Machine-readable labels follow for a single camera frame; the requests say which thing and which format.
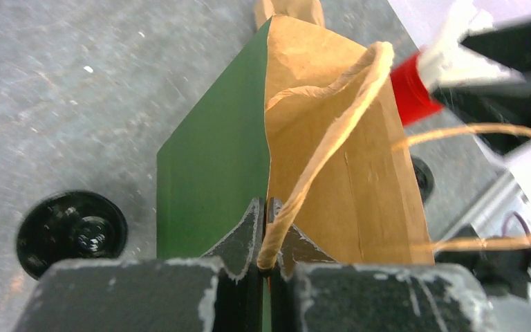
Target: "countertop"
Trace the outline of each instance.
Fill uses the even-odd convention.
[[[92,190],[129,223],[123,257],[156,254],[156,152],[254,34],[251,0],[0,1],[0,331],[35,286],[15,237],[46,196]],[[323,0],[327,27],[416,51],[386,0]],[[443,112],[409,129],[459,125]],[[433,238],[496,178],[471,137],[414,147],[432,168]]]

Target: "red and white object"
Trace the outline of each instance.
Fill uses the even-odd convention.
[[[392,71],[395,101],[404,126],[443,108],[430,98],[439,86],[486,84],[518,76],[459,44],[468,34],[493,29],[492,22],[492,16],[478,10],[472,0],[458,0],[433,43]]]

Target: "gift bag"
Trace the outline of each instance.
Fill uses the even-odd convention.
[[[266,21],[158,152],[158,257],[199,256],[252,198],[294,195],[292,221],[338,261],[433,264],[417,246],[429,235],[409,152],[391,148],[405,139],[392,58],[387,43]],[[364,113],[338,128],[353,112]],[[297,194],[307,165],[319,172]]]

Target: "green bag side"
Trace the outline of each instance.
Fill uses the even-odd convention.
[[[266,197],[264,24],[158,152],[157,256],[197,257]]]

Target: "brown object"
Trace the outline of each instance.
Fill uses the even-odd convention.
[[[406,138],[388,79],[392,59],[388,43],[366,50],[320,26],[272,19],[268,197],[284,207],[268,226],[260,268],[273,266],[292,221],[343,263],[434,263],[408,149],[391,149]]]
[[[320,0],[257,0],[254,13],[258,29],[274,15],[285,15],[324,27]]]

